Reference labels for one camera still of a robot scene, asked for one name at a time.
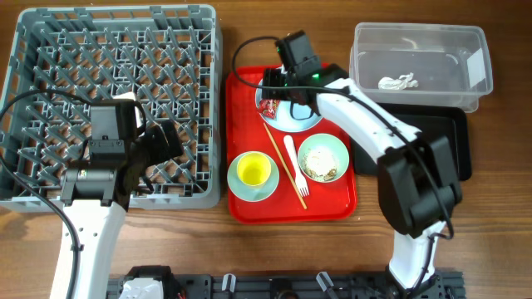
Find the red snack wrapper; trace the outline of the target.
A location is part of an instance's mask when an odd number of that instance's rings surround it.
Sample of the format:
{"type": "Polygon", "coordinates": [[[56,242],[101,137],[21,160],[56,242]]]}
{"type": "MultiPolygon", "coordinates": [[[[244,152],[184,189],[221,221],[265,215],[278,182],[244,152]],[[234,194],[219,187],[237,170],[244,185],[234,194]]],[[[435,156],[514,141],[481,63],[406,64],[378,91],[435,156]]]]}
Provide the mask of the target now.
{"type": "Polygon", "coordinates": [[[259,102],[258,112],[261,116],[275,120],[277,117],[280,100],[262,99],[259,102]]]}

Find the green bowl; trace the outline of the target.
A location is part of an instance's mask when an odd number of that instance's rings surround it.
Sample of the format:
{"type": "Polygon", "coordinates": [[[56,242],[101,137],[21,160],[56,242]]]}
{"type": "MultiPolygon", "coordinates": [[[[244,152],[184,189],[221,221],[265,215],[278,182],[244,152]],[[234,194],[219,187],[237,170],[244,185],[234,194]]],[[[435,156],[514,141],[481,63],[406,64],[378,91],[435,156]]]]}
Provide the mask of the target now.
{"type": "Polygon", "coordinates": [[[298,148],[297,157],[298,157],[298,165],[300,169],[303,171],[303,174],[306,175],[311,180],[319,182],[319,183],[331,183],[333,181],[340,179],[346,173],[347,168],[350,164],[350,155],[347,150],[347,146],[338,137],[334,135],[326,134],[326,133],[318,133],[318,134],[310,135],[307,139],[305,139],[298,148]],[[332,152],[334,159],[337,162],[337,175],[332,180],[325,181],[325,182],[316,181],[314,179],[311,179],[303,171],[303,156],[310,149],[317,148],[317,147],[328,148],[332,152]]]}

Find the yellow cup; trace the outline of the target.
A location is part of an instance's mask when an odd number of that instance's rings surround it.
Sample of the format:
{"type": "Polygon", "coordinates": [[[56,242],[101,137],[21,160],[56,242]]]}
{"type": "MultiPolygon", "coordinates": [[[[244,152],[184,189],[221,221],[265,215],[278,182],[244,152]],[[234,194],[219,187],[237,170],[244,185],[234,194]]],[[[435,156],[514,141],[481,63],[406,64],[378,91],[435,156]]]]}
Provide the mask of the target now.
{"type": "Polygon", "coordinates": [[[237,163],[239,180],[253,188],[263,186],[269,179],[272,166],[266,154],[257,151],[244,153],[237,163]]]}

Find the small light blue saucer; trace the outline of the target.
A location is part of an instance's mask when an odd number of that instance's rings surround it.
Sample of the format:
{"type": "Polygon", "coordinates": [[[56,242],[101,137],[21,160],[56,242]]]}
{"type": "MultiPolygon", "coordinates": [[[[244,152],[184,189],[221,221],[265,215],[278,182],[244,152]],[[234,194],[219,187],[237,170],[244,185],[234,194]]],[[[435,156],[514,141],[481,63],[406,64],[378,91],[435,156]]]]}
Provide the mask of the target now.
{"type": "Polygon", "coordinates": [[[274,163],[273,159],[267,154],[258,151],[249,151],[237,156],[230,164],[227,173],[227,181],[230,191],[239,199],[245,202],[255,203],[263,201],[272,195],[279,183],[279,170],[278,166],[274,163]],[[245,157],[250,155],[261,155],[268,160],[268,164],[271,167],[271,173],[264,184],[260,186],[251,186],[243,182],[238,176],[238,166],[245,157]]]}

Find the white plastic fork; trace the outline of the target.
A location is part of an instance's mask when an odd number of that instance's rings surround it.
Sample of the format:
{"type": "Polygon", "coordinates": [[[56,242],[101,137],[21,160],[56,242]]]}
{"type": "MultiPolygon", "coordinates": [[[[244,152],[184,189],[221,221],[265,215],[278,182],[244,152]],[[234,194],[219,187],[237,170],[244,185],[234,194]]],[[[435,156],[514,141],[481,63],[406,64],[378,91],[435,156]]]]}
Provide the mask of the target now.
{"type": "Polygon", "coordinates": [[[285,148],[287,150],[288,156],[290,158],[290,161],[292,163],[292,166],[294,168],[295,173],[295,184],[298,188],[299,193],[302,197],[309,196],[309,190],[308,190],[308,184],[306,179],[303,176],[303,173],[298,165],[298,157],[295,149],[295,144],[293,141],[293,137],[291,135],[285,135],[283,137],[283,142],[285,145],[285,148]]]}

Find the white tissue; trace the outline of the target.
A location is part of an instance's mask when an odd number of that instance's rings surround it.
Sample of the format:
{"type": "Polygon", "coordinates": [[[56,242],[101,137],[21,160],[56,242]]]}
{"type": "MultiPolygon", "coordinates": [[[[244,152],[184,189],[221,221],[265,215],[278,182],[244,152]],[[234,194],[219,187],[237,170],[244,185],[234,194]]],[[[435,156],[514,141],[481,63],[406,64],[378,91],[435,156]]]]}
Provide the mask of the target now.
{"type": "Polygon", "coordinates": [[[402,91],[409,88],[417,88],[419,83],[413,76],[412,72],[407,75],[400,75],[396,79],[385,76],[378,82],[377,87],[379,90],[385,91],[402,91]]]}

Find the rice and food scraps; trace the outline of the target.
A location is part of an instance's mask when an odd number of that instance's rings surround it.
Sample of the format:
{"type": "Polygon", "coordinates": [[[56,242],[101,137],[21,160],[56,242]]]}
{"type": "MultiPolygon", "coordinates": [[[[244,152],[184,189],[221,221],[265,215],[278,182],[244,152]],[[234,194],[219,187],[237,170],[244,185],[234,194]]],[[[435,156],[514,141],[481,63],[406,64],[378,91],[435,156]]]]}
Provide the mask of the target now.
{"type": "Polygon", "coordinates": [[[337,162],[328,148],[313,148],[303,156],[303,171],[316,181],[329,181],[337,175],[337,162]]]}

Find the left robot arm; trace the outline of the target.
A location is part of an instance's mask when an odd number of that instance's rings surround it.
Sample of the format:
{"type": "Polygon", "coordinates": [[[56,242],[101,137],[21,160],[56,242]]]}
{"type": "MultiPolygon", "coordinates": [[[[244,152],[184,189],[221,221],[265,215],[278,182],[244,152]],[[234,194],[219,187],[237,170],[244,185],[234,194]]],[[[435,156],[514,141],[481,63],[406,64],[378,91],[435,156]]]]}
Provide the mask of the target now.
{"type": "Polygon", "coordinates": [[[54,274],[53,298],[103,298],[116,240],[131,194],[146,170],[183,154],[175,125],[148,125],[134,93],[91,105],[86,158],[71,162],[62,177],[65,228],[54,274]]]}

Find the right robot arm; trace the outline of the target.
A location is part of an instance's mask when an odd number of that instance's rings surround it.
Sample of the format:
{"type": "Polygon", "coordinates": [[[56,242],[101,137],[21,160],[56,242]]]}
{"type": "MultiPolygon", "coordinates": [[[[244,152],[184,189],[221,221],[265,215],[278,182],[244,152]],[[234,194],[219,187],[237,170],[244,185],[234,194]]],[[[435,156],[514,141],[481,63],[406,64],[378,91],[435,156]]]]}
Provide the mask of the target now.
{"type": "Polygon", "coordinates": [[[274,44],[283,71],[263,91],[306,105],[341,128],[377,164],[379,206],[394,230],[387,266],[395,288],[413,297],[429,286],[436,243],[451,239],[462,192],[449,141],[408,125],[364,94],[338,65],[324,66],[299,31],[274,44]]]}

